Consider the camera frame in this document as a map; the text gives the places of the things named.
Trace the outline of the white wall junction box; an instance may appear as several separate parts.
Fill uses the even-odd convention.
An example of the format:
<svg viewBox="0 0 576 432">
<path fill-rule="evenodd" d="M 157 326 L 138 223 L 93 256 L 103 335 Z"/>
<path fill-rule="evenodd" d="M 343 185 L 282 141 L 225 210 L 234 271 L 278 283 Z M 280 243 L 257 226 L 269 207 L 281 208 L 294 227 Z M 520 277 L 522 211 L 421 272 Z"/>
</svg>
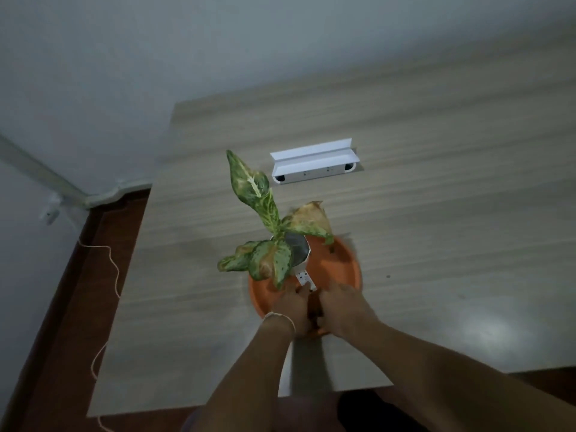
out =
<svg viewBox="0 0 576 432">
<path fill-rule="evenodd" d="M 50 196 L 45 208 L 43 208 L 39 215 L 39 219 L 43 224 L 50 226 L 59 217 L 61 213 L 62 201 L 63 198 L 58 193 L 53 193 Z"/>
</svg>

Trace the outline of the orange round plastic saucer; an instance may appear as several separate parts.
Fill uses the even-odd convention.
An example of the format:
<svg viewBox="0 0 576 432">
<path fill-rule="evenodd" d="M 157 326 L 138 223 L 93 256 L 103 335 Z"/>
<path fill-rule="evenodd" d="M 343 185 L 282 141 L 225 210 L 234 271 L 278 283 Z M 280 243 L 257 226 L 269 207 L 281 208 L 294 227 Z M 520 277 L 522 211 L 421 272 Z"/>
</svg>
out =
<svg viewBox="0 0 576 432">
<path fill-rule="evenodd" d="M 318 290 L 312 292 L 308 300 L 308 317 L 312 328 L 307 336 L 317 338 L 329 332 L 318 326 L 317 317 L 321 312 L 319 291 L 331 282 L 348 284 L 355 289 L 362 289 L 362 274 L 359 263 L 353 251 L 336 237 L 332 244 L 325 244 L 321 237 L 305 235 L 310 246 L 311 255 L 307 264 L 307 272 L 311 276 Z M 297 283 L 296 277 L 291 276 L 289 283 Z M 248 289 L 252 305 L 263 320 L 268 314 L 276 299 L 282 293 L 273 283 L 272 279 L 254 280 L 248 277 Z"/>
</svg>

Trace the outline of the person's left forearm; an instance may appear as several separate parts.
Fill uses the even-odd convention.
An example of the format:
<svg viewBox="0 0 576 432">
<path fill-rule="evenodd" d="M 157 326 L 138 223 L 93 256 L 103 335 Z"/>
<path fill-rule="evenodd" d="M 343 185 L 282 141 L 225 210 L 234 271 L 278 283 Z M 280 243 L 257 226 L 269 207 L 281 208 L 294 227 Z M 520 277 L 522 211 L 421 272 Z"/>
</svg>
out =
<svg viewBox="0 0 576 432">
<path fill-rule="evenodd" d="M 190 432 L 271 432 L 282 369 L 293 340 L 285 322 L 263 320 L 199 410 Z"/>
</svg>

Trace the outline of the person's left hand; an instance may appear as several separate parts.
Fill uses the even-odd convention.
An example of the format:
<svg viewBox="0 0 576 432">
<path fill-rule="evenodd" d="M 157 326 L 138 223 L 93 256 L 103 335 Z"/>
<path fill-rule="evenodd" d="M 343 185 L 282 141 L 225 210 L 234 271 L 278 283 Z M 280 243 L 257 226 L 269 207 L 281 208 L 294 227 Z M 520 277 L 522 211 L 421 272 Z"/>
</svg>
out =
<svg viewBox="0 0 576 432">
<path fill-rule="evenodd" d="M 264 319 L 280 319 L 286 323 L 295 337 L 302 337 L 307 335 L 312 328 L 312 323 L 308 318 L 308 304 L 307 306 L 290 304 L 290 284 L 284 288 Z"/>
</svg>

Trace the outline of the person's right forearm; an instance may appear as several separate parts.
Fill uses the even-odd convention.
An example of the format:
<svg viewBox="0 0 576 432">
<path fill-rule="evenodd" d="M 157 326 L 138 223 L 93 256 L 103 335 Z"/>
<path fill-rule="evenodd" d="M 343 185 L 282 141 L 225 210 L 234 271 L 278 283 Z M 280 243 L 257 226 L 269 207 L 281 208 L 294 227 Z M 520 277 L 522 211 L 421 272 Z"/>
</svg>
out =
<svg viewBox="0 0 576 432">
<path fill-rule="evenodd" d="M 347 341 L 443 432 L 576 432 L 576 406 L 376 319 Z"/>
</svg>

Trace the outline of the white desk power socket box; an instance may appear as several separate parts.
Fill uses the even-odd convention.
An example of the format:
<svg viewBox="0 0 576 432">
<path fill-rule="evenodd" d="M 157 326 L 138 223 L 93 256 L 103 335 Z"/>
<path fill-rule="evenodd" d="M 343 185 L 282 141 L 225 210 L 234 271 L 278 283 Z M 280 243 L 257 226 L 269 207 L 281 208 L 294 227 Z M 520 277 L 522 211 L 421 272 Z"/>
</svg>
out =
<svg viewBox="0 0 576 432">
<path fill-rule="evenodd" d="M 361 162 L 351 144 L 348 138 L 272 152 L 271 177 L 284 185 L 351 173 Z"/>
</svg>

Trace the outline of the person's right hand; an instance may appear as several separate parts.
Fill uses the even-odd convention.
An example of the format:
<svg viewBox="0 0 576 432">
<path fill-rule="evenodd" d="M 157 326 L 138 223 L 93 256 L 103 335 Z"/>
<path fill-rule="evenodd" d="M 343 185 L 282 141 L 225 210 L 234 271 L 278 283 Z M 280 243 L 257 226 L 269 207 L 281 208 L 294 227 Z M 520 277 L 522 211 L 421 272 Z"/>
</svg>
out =
<svg viewBox="0 0 576 432">
<path fill-rule="evenodd" d="M 354 299 L 345 306 L 322 306 L 320 303 L 321 312 L 316 319 L 320 328 L 346 341 L 355 341 L 369 328 L 380 324 L 362 292 L 355 290 Z"/>
</svg>

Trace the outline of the white plant pot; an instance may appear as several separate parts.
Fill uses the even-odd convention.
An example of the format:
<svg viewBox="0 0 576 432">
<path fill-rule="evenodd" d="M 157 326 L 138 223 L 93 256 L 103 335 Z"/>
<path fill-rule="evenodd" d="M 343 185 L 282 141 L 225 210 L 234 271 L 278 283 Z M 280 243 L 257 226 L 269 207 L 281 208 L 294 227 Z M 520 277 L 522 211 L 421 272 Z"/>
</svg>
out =
<svg viewBox="0 0 576 432">
<path fill-rule="evenodd" d="M 316 292 L 317 286 L 307 271 L 307 265 L 311 256 L 311 246 L 304 235 L 287 232 L 285 240 L 292 250 L 292 268 L 288 277 L 284 280 L 282 288 L 289 283 L 289 278 L 294 276 L 300 286 L 309 284 L 310 292 Z"/>
</svg>

